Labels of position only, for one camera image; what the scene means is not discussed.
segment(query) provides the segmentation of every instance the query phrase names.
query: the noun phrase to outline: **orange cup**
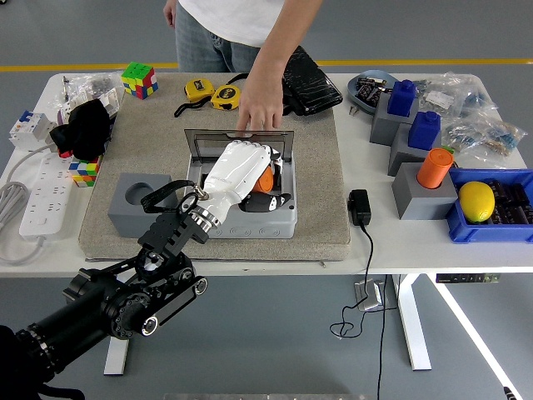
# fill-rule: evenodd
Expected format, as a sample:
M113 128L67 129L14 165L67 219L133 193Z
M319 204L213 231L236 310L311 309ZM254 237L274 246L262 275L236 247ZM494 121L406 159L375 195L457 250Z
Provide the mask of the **orange cup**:
M427 155L416 180L426 189L438 188L453 164L453 155L444 148L433 148Z

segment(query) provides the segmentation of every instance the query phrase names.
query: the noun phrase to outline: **blue tray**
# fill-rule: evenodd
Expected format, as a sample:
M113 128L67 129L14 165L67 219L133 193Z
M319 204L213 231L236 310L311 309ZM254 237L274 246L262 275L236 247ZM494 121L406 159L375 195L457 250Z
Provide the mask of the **blue tray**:
M489 182L497 179L504 184L519 183L533 199L533 170L531 169L462 169L450 170L451 181L457 190L470 181ZM459 200L446 216L450 238L454 243L527 242L533 243L533 224L475 225L465 220Z

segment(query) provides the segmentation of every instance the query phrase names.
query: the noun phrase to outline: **table leg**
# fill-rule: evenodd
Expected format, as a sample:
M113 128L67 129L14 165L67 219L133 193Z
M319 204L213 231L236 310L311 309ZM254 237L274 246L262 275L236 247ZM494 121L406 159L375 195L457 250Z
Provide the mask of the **table leg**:
M123 375L124 365L126 364L127 345L129 340L120 340L112 337L109 341L107 350L106 367L103 370L104 375Z
M412 284L419 275L418 273L409 273L402 275L401 280L399 275L392 275L413 371L431 369L426 340L422 332L422 325L420 324L418 309L416 308L415 295L412 290Z

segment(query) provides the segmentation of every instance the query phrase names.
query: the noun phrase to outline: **white robotic hand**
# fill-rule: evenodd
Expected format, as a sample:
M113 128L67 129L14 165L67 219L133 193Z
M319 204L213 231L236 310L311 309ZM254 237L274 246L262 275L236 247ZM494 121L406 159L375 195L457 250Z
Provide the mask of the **white robotic hand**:
M271 148L235 140L226 146L203 185L207 199L192 210L192 217L204 229L219 227L230 207L250 193L271 162Z

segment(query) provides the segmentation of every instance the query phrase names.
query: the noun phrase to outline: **white power strip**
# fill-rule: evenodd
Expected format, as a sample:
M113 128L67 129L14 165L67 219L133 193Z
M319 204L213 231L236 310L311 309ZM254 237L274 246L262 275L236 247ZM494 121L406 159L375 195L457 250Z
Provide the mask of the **white power strip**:
M71 157L60 158L56 153L47 154L41 161L18 230L26 240L35 241L40 236L46 239L58 237L72 189L72 178L68 173L71 161Z

